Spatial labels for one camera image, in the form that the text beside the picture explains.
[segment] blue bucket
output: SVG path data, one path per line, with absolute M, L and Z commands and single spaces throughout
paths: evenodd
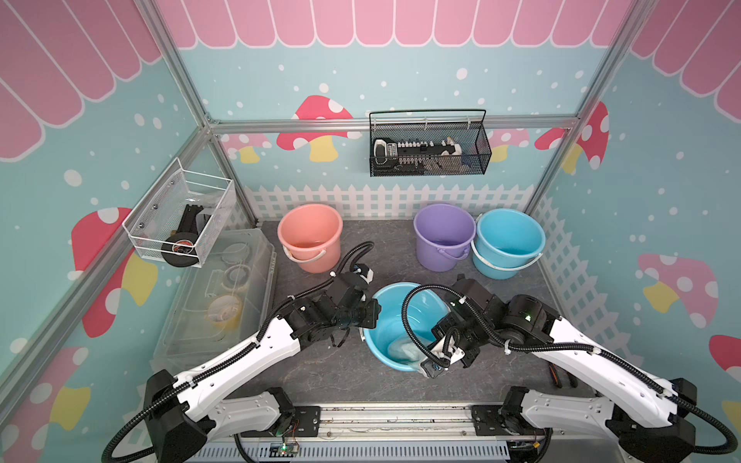
M 473 264 L 489 278 L 506 280 L 537 262 L 544 246 L 545 233 L 535 219 L 518 210 L 490 210 L 476 219 Z
M 394 358 L 392 353 L 389 354 L 389 347 L 396 341 L 409 339 L 402 323 L 402 303 L 407 294 L 418 286 L 418 283 L 401 282 L 381 288 L 373 295 L 381 305 L 376 328 L 360 329 L 373 355 L 394 370 L 417 371 L 404 359 Z M 422 291 L 412 298 L 407 309 L 409 325 L 424 345 L 435 340 L 432 328 L 448 311 L 446 303 L 431 290 Z

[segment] black cable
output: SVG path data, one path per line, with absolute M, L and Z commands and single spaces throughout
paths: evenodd
M 357 253 L 359 250 L 362 250 L 361 256 L 364 256 L 368 251 L 373 249 L 373 246 L 375 244 L 372 241 L 367 241 L 358 244 L 353 249 L 349 250 L 345 256 L 342 257 L 342 260 L 337 265 L 337 268 L 334 270 L 335 276 L 339 275 L 342 272 L 342 269 L 345 268 L 345 265 L 348 263 L 348 260 L 350 260 L 350 257 L 353 256 L 353 254 Z M 320 283 L 315 287 L 309 288 L 306 291 L 302 291 L 301 293 L 296 295 L 296 298 L 308 296 L 311 293 L 314 293 L 318 290 L 321 290 L 330 284 L 332 284 L 332 281 L 334 281 L 335 276 L 331 276 L 326 282 Z M 271 310 L 270 315 L 265 318 L 265 321 L 262 323 L 262 326 L 260 327 L 260 331 L 257 333 L 257 342 L 260 342 L 263 337 L 265 337 L 265 333 L 268 331 L 268 326 L 270 325 L 270 322 L 273 321 L 273 318 L 278 313 L 279 310 L 281 310 L 286 304 L 289 304 L 291 301 L 295 300 L 291 298 L 286 298 L 285 301 L 283 301 L 278 307 L 275 307 Z M 247 345 L 244 349 L 240 350 L 238 353 L 236 353 L 234 356 L 231 356 L 229 359 L 224 360 L 220 364 L 216 364 L 209 368 L 208 370 L 204 370 L 201 373 L 195 375 L 193 377 L 193 384 L 197 385 L 200 381 L 203 379 L 206 379 L 207 377 L 213 375 L 214 373 L 218 373 L 221 370 L 224 370 L 225 368 L 231 366 L 232 364 L 236 363 L 237 361 L 244 358 L 247 354 L 252 352 L 257 347 L 257 344 L 254 342 L 251 342 Z M 137 413 L 128 423 L 124 425 L 124 427 L 121 428 L 121 430 L 116 433 L 116 435 L 113 437 L 113 439 L 108 442 L 108 444 L 105 446 L 105 449 L 103 449 L 103 454 L 101 455 L 101 462 L 102 463 L 129 463 L 134 462 L 135 460 L 138 460 L 140 458 L 144 458 L 147 455 L 151 455 L 154 453 L 154 447 L 149 447 L 144 450 L 140 450 L 139 452 L 131 453 L 126 456 L 113 456 L 113 451 L 116 449 L 116 446 L 121 443 L 121 441 L 126 437 L 126 435 L 131 432 L 131 430 L 138 425 L 144 418 L 146 418 L 150 413 L 153 411 L 159 409 L 165 402 L 172 399 L 173 397 L 180 394 L 182 391 L 188 389 L 190 387 L 190 382 L 184 382 L 183 384 L 179 385 L 175 389 L 167 392 L 164 394 L 160 399 L 156 400 L 152 403 L 149 407 L 147 407 L 145 410 L 142 410 L 141 412 Z
M 250 458 L 245 451 L 245 448 L 242 446 L 242 440 L 239 438 L 239 433 L 234 433 L 234 443 L 236 444 L 236 450 L 239 452 L 239 455 L 242 456 L 243 460 L 247 463 L 256 463 L 255 460 Z
M 419 350 L 422 351 L 432 362 L 435 362 L 437 365 L 443 368 L 447 368 L 450 366 L 450 361 L 447 359 L 440 359 L 437 356 L 435 356 L 432 352 L 430 352 L 422 343 L 418 340 L 418 338 L 414 335 L 414 332 L 409 327 L 409 321 L 406 317 L 406 311 L 409 305 L 409 301 L 414 297 L 415 294 L 420 293 L 424 290 L 443 290 L 447 291 L 450 294 L 453 294 L 455 297 L 458 298 L 458 300 L 462 300 L 462 303 L 466 304 L 466 307 L 471 311 L 473 314 L 473 317 L 476 319 L 476 322 L 481 325 L 486 335 L 489 337 L 489 339 L 498 344 L 498 345 L 505 345 L 505 340 L 502 339 L 497 333 L 494 332 L 494 327 L 491 325 L 490 322 L 484 317 L 482 313 L 480 313 L 476 308 L 473 307 L 473 305 L 468 301 L 468 298 L 464 299 L 464 296 L 461 293 L 458 293 L 453 288 L 443 286 L 441 284 L 424 284 L 422 286 L 418 286 L 414 288 L 412 291 L 409 292 L 407 297 L 404 299 L 404 303 L 402 304 L 402 322 L 404 323 L 404 328 L 407 331 L 407 334 L 412 339 L 412 342 L 419 348 Z M 638 378 L 641 382 L 646 384 L 649 388 L 656 391 L 658 394 L 664 393 L 664 387 L 655 382 L 652 378 L 650 378 L 648 375 L 643 373 L 638 368 L 635 368 L 633 365 L 629 364 L 626 360 L 616 356 L 612 352 L 604 349 L 596 349 L 595 346 L 592 344 L 583 344 L 580 342 L 557 342 L 553 344 L 546 344 L 541 346 L 531 346 L 531 347 L 525 347 L 520 344 L 507 344 L 507 347 L 514 351 L 514 352 L 525 352 L 525 353 L 535 353 L 535 352 L 554 352 L 557 350 L 583 350 L 587 353 L 593 354 L 593 355 L 599 355 L 601 357 L 604 357 L 605 359 L 609 360 L 610 362 L 613 362 L 614 364 L 621 367 L 623 370 L 629 372 L 636 378 Z M 444 366 L 443 364 L 439 363 L 438 360 L 445 360 L 448 363 L 448 366 Z M 703 453 L 706 455 L 724 455 L 726 453 L 733 453 L 738 448 L 738 440 L 736 436 L 733 434 L 733 432 L 728 429 L 725 424 L 723 424 L 720 420 L 716 419 L 709 413 L 706 413 L 703 410 L 700 410 L 697 406 L 692 405 L 691 403 L 687 402 L 686 400 L 681 399 L 679 396 L 668 396 L 669 400 L 674 402 L 674 404 L 677 405 L 677 407 L 680 407 L 684 410 L 687 410 L 689 413 L 692 413 L 693 415 L 697 416 L 698 418 L 702 419 L 704 422 L 707 422 L 710 426 L 717 429 L 723 436 L 725 437 L 725 443 L 721 445 L 716 445 L 713 447 L 705 447 L 697 445 L 694 448 L 695 453 Z

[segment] white polka dot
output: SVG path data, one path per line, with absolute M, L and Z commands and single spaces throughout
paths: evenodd
M 17 338 L 14 339 L 10 343 L 10 352 L 12 353 L 19 353 L 23 350 L 24 347 L 26 347 L 26 343 L 28 343 L 28 339 L 26 338 Z
M 107 296 L 105 296 L 105 310 L 108 313 L 116 315 L 119 311 L 119 301 L 121 300 L 121 288 L 117 287 L 115 290 L 111 290 Z
M 64 181 L 71 187 L 79 187 L 82 185 L 82 176 L 80 172 L 69 169 L 64 172 Z
M 698 328 L 704 328 L 708 324 L 708 321 L 705 320 L 705 317 L 700 315 L 699 313 L 691 313 L 690 320 L 692 321 L 692 324 Z
M 692 280 L 690 280 L 686 276 L 680 276 L 677 279 L 677 288 L 679 288 L 680 291 L 684 291 L 685 293 L 692 291 Z
M 327 106 L 329 107 L 329 110 L 332 111 L 335 114 L 341 113 L 342 110 L 344 110 L 344 108 L 342 107 L 342 105 L 340 103 L 338 103 L 337 101 L 334 101 L 334 100 L 330 100 L 327 103 Z
M 590 137 L 592 137 L 592 126 L 588 125 L 582 130 L 582 140 L 587 141 Z
M 718 282 L 708 282 L 705 284 L 705 294 L 713 299 L 718 299 Z
M 119 219 L 119 209 L 117 207 L 107 207 L 98 211 L 98 218 L 105 224 L 113 224 Z
M 0 432 L 0 441 L 2 441 L 3 452 L 16 443 L 20 434 L 20 429 L 18 429 L 18 426 L 15 426 L 14 424 L 9 424 L 3 428 L 2 432 Z
M 34 450 L 42 450 L 44 446 L 46 445 L 46 436 L 49 432 L 49 424 L 45 424 L 44 426 L 41 426 L 39 430 L 37 430 L 33 437 L 31 438 L 31 448 Z
M 51 387 L 51 384 L 42 382 L 41 384 L 37 384 L 36 387 L 31 390 L 28 399 L 32 404 L 40 404 L 51 396 L 52 390 L 53 388 Z

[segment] red mushroom cap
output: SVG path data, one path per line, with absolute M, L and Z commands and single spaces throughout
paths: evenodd
M 352 115 L 342 105 L 326 96 L 312 95 L 301 103 L 292 119 L 352 119 Z M 311 133 L 281 133 L 278 135 L 278 146 L 291 151 L 300 148 L 309 141 L 323 136 L 341 136 L 350 139 L 360 138 L 360 132 L 311 132 Z

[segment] gray floor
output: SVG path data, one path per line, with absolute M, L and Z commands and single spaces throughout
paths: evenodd
M 267 221 L 262 231 L 276 246 L 278 279 L 275 300 L 282 301 L 323 282 L 326 274 L 310 274 L 289 261 L 282 252 L 277 236 L 277 221 Z M 488 290 L 507 301 L 516 294 L 526 293 L 551 305 L 553 298 L 545 285 L 537 265 L 518 273 L 506 281 L 486 278 L 473 266 L 471 257 L 444 273 L 431 272 L 417 262 L 415 235 L 411 220 L 345 221 L 342 231 L 342 252 L 356 244 L 372 240 L 375 248 L 363 258 L 373 269 L 371 292 L 395 282 L 452 285 L 458 273 L 475 278 Z M 581 384 L 571 389 L 566 384 L 556 389 L 545 361 L 531 354 L 512 353 L 506 356 L 501 349 L 482 347 L 478 359 L 468 369 L 455 364 L 436 379 L 426 379 L 419 373 L 403 373 L 385 366 L 360 339 L 357 329 L 341 348 L 330 342 L 316 343 L 306 350 L 262 372 L 239 388 L 233 396 L 252 396 L 268 387 L 280 386 L 294 403 L 308 402 L 419 402 L 464 401 L 497 402 L 504 399 L 511 385 L 522 385 L 544 393 L 570 396 L 590 396 L 591 391 Z

